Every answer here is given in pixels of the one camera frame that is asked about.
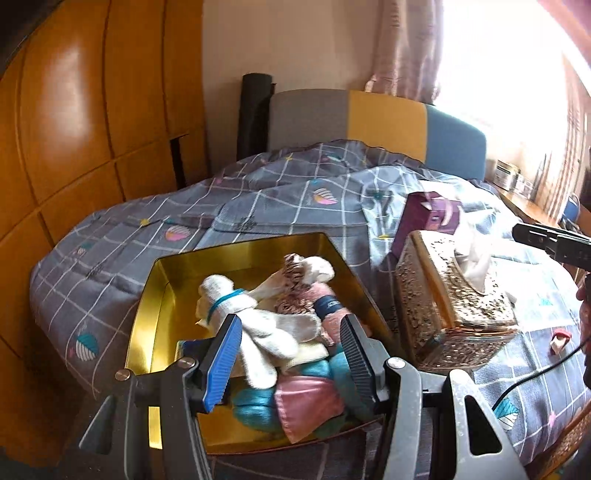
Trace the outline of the person right hand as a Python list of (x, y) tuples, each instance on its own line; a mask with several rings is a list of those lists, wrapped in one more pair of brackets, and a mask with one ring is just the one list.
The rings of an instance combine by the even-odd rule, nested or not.
[(585, 355), (585, 372), (583, 381), (588, 388), (591, 388), (591, 353), (590, 353), (590, 280), (589, 273), (586, 274), (583, 284), (579, 287), (576, 298), (581, 301), (579, 317), (581, 338), (581, 351)]

